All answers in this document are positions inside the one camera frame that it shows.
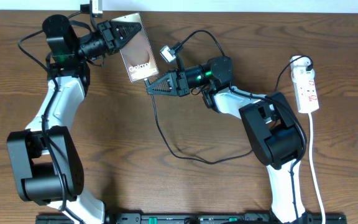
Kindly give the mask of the Galaxy S25 Ultra smartphone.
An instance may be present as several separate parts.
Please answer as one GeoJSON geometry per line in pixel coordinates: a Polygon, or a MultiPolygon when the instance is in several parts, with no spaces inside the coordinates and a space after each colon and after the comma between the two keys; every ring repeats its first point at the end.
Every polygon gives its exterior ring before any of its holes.
{"type": "Polygon", "coordinates": [[[158,67],[140,13],[111,19],[118,22],[138,22],[141,30],[120,50],[132,83],[158,75],[158,67]]]}

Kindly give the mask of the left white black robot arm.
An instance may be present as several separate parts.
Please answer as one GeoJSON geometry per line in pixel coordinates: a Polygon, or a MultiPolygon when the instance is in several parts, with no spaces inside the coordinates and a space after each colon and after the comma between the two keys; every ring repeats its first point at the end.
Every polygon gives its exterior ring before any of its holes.
{"type": "Polygon", "coordinates": [[[142,30],[140,22],[86,24],[52,15],[42,24],[50,52],[42,68],[48,92],[35,118],[7,137],[19,197],[62,212],[74,223],[114,223],[103,201],[85,188],[80,157],[70,135],[87,95],[90,66],[120,51],[142,30]]]}

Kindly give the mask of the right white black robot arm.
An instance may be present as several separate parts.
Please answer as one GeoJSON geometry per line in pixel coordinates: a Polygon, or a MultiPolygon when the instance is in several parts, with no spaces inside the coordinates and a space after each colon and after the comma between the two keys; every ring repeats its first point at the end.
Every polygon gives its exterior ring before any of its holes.
{"type": "Polygon", "coordinates": [[[146,82],[146,91],[152,96],[186,96],[192,88],[199,88],[207,108],[241,119],[253,153],[268,170],[274,219],[300,223],[306,215],[299,180],[305,132],[282,93],[242,91],[233,84],[233,70],[227,56],[190,68],[179,65],[154,82],[146,82]]]}

